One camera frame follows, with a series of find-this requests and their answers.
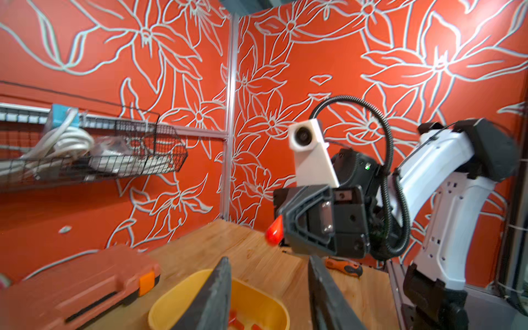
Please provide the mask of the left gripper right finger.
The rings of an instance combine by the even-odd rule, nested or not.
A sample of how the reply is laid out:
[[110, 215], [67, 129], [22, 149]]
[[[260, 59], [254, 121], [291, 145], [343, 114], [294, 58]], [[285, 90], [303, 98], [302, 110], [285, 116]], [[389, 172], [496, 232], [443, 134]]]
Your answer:
[[308, 287], [313, 329], [366, 329], [320, 257], [309, 257]]

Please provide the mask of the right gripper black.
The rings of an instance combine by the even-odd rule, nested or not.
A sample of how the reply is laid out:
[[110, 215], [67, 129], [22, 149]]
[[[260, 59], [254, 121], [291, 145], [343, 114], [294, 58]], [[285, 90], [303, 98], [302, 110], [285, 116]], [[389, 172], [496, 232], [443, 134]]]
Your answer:
[[371, 249], [369, 226], [377, 208], [382, 167], [343, 148], [331, 158], [339, 187], [274, 191], [274, 214], [283, 217], [284, 241], [295, 254], [363, 259]]

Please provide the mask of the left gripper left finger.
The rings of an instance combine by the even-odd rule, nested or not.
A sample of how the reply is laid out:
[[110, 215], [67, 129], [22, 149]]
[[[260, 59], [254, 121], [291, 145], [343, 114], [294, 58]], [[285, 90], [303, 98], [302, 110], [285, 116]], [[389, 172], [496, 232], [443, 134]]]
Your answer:
[[227, 329], [231, 291], [231, 264], [228, 257], [222, 257], [171, 329]]

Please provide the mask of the red screw sleeve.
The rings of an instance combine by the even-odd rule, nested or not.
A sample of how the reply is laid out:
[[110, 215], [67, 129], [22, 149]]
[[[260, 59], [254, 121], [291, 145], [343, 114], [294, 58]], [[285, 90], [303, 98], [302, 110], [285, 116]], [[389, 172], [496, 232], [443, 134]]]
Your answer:
[[283, 216], [279, 215], [265, 231], [265, 240], [269, 246], [279, 246], [284, 239]]

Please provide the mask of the yellow plastic tray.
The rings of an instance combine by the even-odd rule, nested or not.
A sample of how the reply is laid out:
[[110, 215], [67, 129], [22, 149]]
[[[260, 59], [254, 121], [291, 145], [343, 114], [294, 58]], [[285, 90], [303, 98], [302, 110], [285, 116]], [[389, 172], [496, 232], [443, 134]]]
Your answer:
[[[148, 313], [149, 328], [170, 329], [191, 306], [211, 272], [195, 272], [161, 296]], [[290, 328], [290, 315], [283, 303], [236, 278], [232, 279], [230, 309], [245, 329]]]

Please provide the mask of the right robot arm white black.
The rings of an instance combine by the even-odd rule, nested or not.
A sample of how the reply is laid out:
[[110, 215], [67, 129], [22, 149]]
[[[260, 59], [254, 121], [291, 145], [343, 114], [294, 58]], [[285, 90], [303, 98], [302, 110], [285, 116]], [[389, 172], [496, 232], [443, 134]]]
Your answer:
[[452, 128], [419, 127], [420, 143], [391, 174], [351, 148], [334, 157], [319, 121], [288, 129], [296, 185], [274, 192], [276, 219], [265, 236], [309, 256], [312, 317], [319, 329], [358, 324], [330, 279], [325, 262], [334, 257], [387, 260], [404, 252], [422, 206], [433, 214], [422, 250], [403, 281], [410, 329], [467, 329], [466, 260], [479, 214], [495, 186], [512, 176], [518, 162], [514, 140], [486, 119]]

